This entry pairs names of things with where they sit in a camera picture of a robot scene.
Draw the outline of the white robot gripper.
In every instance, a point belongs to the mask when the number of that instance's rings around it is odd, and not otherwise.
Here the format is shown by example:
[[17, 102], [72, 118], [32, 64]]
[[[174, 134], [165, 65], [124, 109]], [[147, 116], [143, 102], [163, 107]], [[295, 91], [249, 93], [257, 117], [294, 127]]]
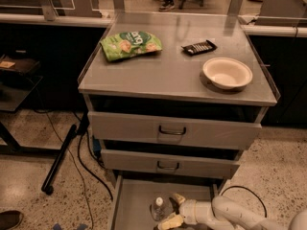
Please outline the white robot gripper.
[[183, 222], [186, 224], [206, 224], [213, 222], [214, 215], [211, 203], [207, 201], [197, 201], [187, 199], [180, 194], [174, 193], [174, 199], [179, 206], [179, 214], [172, 213], [162, 220], [158, 225], [158, 230], [170, 230], [180, 227]]

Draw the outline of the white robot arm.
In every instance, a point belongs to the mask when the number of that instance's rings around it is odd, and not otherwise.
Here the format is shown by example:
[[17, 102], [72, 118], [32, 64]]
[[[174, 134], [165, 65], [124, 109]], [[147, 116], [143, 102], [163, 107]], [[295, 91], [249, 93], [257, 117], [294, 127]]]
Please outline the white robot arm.
[[230, 198], [217, 195], [211, 202], [186, 199], [175, 194], [178, 213], [172, 213], [162, 220], [158, 230], [170, 230], [187, 225], [204, 224], [211, 230], [235, 230], [239, 225], [245, 230], [307, 230], [307, 211], [293, 217], [288, 227], [269, 218], [262, 217], [236, 203]]

